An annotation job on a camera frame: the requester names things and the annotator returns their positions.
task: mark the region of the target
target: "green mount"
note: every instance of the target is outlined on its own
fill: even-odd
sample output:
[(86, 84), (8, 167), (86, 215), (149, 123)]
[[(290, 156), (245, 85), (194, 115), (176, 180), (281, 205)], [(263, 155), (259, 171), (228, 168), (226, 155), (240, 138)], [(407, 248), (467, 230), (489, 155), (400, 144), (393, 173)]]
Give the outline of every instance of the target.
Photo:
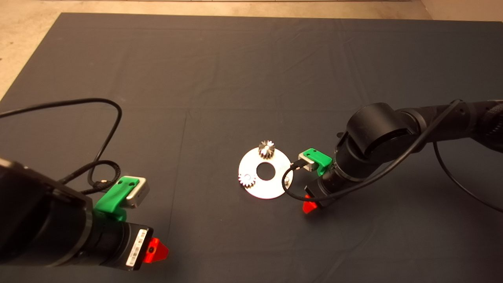
[(330, 156), (316, 149), (308, 149), (302, 154), (318, 164), (318, 168), (316, 169), (318, 176), (323, 175), (323, 173), (325, 173), (328, 167), (332, 164), (332, 158)]
[(98, 200), (94, 210), (101, 211), (118, 221), (126, 220), (126, 210), (120, 207), (123, 200), (140, 182), (137, 178), (121, 177), (108, 192)]

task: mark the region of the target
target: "white label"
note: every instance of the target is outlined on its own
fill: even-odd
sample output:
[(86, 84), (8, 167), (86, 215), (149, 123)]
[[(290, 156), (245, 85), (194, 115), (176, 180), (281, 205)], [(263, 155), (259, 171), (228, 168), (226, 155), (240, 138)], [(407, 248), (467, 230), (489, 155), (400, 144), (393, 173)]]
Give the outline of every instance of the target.
[(138, 254), (140, 253), (141, 246), (143, 245), (143, 241), (145, 240), (145, 236), (147, 236), (147, 230), (140, 229), (140, 231), (138, 231), (138, 236), (136, 236), (136, 240), (134, 240), (134, 245), (133, 248), (131, 248), (129, 257), (127, 258), (127, 266), (134, 266), (134, 264), (136, 263), (136, 259), (138, 258)]

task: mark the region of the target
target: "small gear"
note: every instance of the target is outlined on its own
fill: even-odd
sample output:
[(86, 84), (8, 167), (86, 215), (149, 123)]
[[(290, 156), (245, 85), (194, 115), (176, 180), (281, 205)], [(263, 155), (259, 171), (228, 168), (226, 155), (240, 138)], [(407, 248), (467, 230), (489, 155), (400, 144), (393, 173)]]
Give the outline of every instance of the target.
[(256, 177), (250, 174), (239, 174), (238, 178), (241, 185), (245, 188), (250, 188), (255, 185)]
[(270, 140), (263, 140), (259, 144), (259, 154), (264, 159), (269, 159), (274, 154), (274, 143)]

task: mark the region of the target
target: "gray fabric mat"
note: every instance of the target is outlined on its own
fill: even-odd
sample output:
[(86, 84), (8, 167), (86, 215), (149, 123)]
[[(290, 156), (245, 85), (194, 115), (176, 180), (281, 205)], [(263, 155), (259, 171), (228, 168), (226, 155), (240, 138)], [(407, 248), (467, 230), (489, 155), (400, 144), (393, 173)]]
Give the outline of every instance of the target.
[[(292, 160), (309, 147), (332, 154), (369, 103), (502, 98), (501, 50), (497, 22), (62, 14), (0, 110), (118, 102), (124, 120), (103, 158), (148, 179), (128, 220), (154, 227), (171, 254), (129, 273), (2, 266), (0, 281), (501, 282), (503, 216), (457, 189), (430, 146), (310, 217), (237, 182), (263, 139)], [(2, 119), (0, 156), (60, 178), (92, 160), (114, 115), (87, 105)], [(463, 183), (503, 205), (501, 155), (471, 140), (440, 148)], [(314, 177), (297, 171), (292, 188)]]

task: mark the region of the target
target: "silver metal disc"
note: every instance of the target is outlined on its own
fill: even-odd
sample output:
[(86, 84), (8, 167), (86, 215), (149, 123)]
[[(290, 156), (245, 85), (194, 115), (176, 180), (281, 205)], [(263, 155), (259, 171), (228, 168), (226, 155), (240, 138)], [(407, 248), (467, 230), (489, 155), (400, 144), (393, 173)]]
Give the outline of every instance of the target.
[[(275, 175), (271, 180), (262, 180), (257, 176), (257, 167), (261, 163), (269, 163), (274, 167)], [(269, 159), (264, 159), (259, 154), (259, 148), (254, 148), (246, 153), (239, 164), (239, 176), (256, 176), (255, 184), (244, 188), (254, 197), (271, 199), (282, 195), (285, 191), (281, 185), (281, 179), (286, 170), (290, 168), (290, 160), (286, 155), (276, 149)], [(293, 180), (293, 172), (288, 173), (286, 187), (290, 187)]]

